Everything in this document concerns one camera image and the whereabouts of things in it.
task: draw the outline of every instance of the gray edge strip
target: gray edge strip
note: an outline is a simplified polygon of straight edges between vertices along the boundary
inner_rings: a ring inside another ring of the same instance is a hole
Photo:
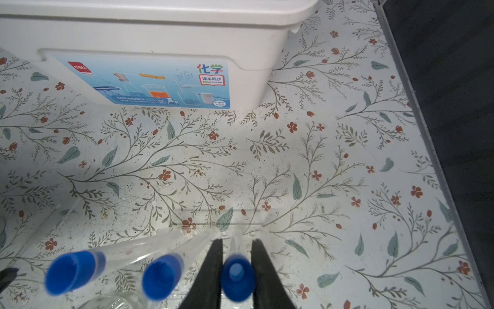
[[[448,183],[446,182],[446,178],[444,176],[443,169],[441,168],[441,163],[439,162],[439,158],[438,158],[437,153],[436,153],[436,149],[434,148],[434,144],[433,144],[431,136],[429,134],[429,130],[427,129],[427,124],[425,123],[424,117],[422,115],[422,112],[420,110],[420,107],[419,107],[419,104],[417,101],[417,98],[415,96],[415,92],[413,91],[413,87],[412,87],[412,84],[410,82],[410,78],[408,78],[407,70],[405,69],[405,66],[403,65],[403,61],[401,59],[400,52],[398,51],[398,47],[396,46],[395,39],[394,39],[393,34],[391,32],[391,28],[389,27],[388,19],[386,18],[386,14],[384,13],[384,9],[382,8],[382,5],[379,5],[379,2],[377,0],[372,0],[372,3],[374,4],[377,18],[379,19],[379,22],[381,23],[384,37],[386,38],[386,40],[388,42],[389,50],[391,51],[391,55],[393,56],[393,60],[395,61],[396,69],[398,70],[398,74],[402,80],[403,88],[405,89],[405,92],[407,93],[408,99],[412,103],[412,110],[415,113],[415,116],[417,118],[420,133],[422,133],[422,137],[424,138],[425,147],[426,147],[427,151],[429,152],[431,162],[433,163],[434,170],[436,171],[436,176],[438,178],[438,182],[441,185],[441,190],[443,191],[444,196],[446,198],[446,203],[449,205],[450,209],[453,211],[453,221],[454,221],[454,224],[456,225],[458,237],[460,238],[461,242],[463,243],[463,247],[465,249],[465,254],[467,255],[468,261],[470,262],[470,264],[472,266],[471,269],[472,269],[473,273],[475,274],[475,278],[477,280],[477,284],[479,285],[479,290],[480,290],[480,293],[484,299],[486,308],[492,309],[492,307],[489,303],[489,298],[487,297],[487,293],[485,291],[484,284],[482,283],[479,270],[477,268],[477,263],[475,262],[475,259],[473,258],[472,250],[471,250],[470,245],[468,243],[468,239],[466,238],[465,230],[463,229],[463,225],[461,224],[461,221],[459,219],[458,211],[456,210],[456,205],[454,204],[454,201],[453,201],[453,196],[451,195],[450,188],[448,187]]]

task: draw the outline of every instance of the deli logo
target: deli logo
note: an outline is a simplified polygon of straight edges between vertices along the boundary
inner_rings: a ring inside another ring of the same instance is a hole
[[[81,72],[82,74],[84,74],[84,75],[94,75],[94,74],[93,74],[93,73],[91,73],[91,71],[90,71],[88,68],[86,68],[86,66],[85,66],[85,65],[83,65],[82,63],[80,63],[80,62],[71,62],[71,61],[68,61],[68,62],[69,62],[69,64],[70,64],[71,66],[73,66],[73,67],[74,67],[74,69],[78,70],[78,71],[79,71],[79,72]]]

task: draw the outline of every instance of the blue label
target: blue label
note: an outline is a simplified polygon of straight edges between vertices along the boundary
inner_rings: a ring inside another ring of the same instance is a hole
[[[60,52],[52,55],[115,104],[230,108],[225,61]]]

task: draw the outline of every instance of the test tube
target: test tube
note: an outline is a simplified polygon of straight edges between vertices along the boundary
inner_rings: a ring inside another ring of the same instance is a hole
[[[212,230],[207,229],[149,264],[142,274],[144,295],[153,301],[168,297],[212,236]]]
[[[66,253],[57,257],[48,268],[45,288],[51,295],[61,295],[86,283],[152,254],[162,255],[183,239],[179,230],[114,245]]]
[[[243,233],[235,230],[221,273],[221,287],[233,302],[243,302],[254,291],[255,274],[245,252]]]

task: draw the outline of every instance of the storage box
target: storage box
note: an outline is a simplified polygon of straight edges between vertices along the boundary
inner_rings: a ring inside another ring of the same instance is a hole
[[[101,104],[256,108],[317,0],[0,0],[0,45]]]

